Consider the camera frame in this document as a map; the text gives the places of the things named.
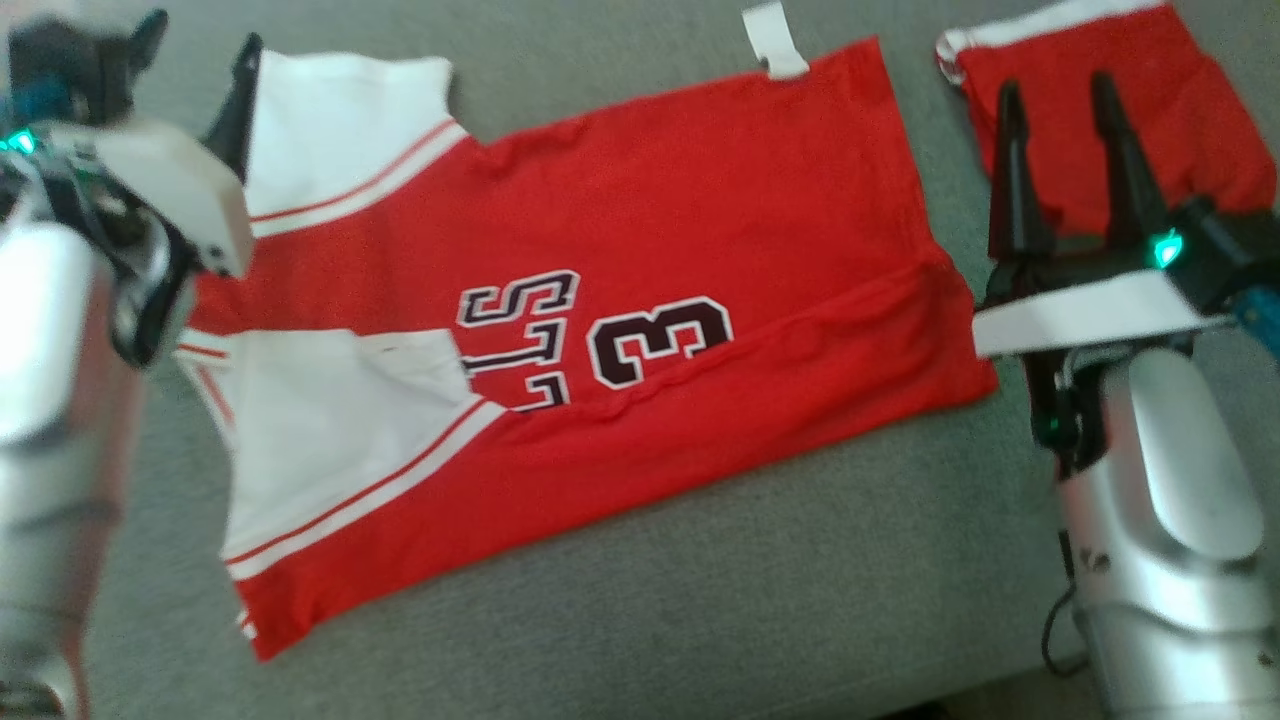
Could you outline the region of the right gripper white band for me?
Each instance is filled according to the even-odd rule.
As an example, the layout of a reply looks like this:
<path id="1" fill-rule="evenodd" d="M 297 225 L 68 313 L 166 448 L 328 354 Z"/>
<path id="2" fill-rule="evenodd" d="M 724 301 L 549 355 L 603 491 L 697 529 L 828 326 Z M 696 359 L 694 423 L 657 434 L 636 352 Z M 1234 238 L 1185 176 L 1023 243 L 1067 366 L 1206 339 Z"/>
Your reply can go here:
<path id="1" fill-rule="evenodd" d="M 1083 418 L 1088 402 L 1075 380 L 1082 354 L 1130 354 L 1151 345 L 1188 354 L 1196 334 L 1234 324 L 1225 311 L 1196 310 L 1157 268 L 1169 206 L 1106 70 L 1093 74 L 1093 119 L 1106 164 L 1107 250 L 1053 256 L 1028 158 L 1030 122 L 1020 85 L 1001 86 L 988 232 L 995 265 L 972 319 L 978 356 L 1021 364 L 1032 436 L 1052 454 L 1057 477 L 1073 474 L 1100 436 Z"/>

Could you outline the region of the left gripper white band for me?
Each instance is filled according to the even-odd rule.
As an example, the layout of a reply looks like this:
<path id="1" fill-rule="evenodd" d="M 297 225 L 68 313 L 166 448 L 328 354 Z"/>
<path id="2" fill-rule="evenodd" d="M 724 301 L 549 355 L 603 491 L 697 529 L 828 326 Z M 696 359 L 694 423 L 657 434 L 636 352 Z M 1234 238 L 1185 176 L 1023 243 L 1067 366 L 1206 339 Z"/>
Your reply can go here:
<path id="1" fill-rule="evenodd" d="M 154 64 L 169 22 L 154 8 L 131 32 L 132 73 Z M 193 275 L 241 278 L 250 268 L 243 183 L 262 51 L 261 36 L 248 33 L 204 145 L 163 120 L 51 123 L 3 140 L 3 170 L 26 202 L 12 227 L 65 227 L 104 261 L 109 336 L 132 368 L 148 366 L 184 325 Z"/>

